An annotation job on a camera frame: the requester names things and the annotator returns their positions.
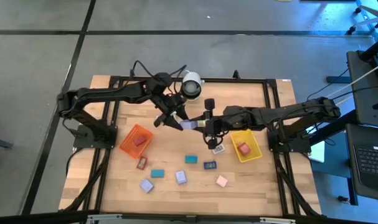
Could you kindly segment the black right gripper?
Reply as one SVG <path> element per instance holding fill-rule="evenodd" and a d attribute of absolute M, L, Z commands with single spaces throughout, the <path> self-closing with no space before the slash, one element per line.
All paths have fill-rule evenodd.
<path fill-rule="evenodd" d="M 204 127 L 196 127 L 194 130 L 202 133 L 203 140 L 208 149 L 215 149 L 223 141 L 223 137 L 229 132 L 225 128 L 223 116 L 214 116 L 215 100 L 208 98 L 204 100 L 205 111 L 203 115 L 191 118 L 191 121 L 204 121 Z"/>

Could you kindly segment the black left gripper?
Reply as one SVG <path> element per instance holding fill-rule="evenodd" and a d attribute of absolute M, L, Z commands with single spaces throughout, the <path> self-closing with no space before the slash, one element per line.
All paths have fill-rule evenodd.
<path fill-rule="evenodd" d="M 167 126 L 182 131 L 183 128 L 179 122 L 174 118 L 174 116 L 169 116 L 173 112 L 176 112 L 176 115 L 181 119 L 187 119 L 187 113 L 185 110 L 186 98 L 180 94 L 172 95 L 162 95 L 161 96 L 161 105 L 159 109 L 163 112 L 161 115 L 157 116 L 154 120 L 154 126 L 158 127 L 160 125 L 165 125 L 167 120 Z"/>

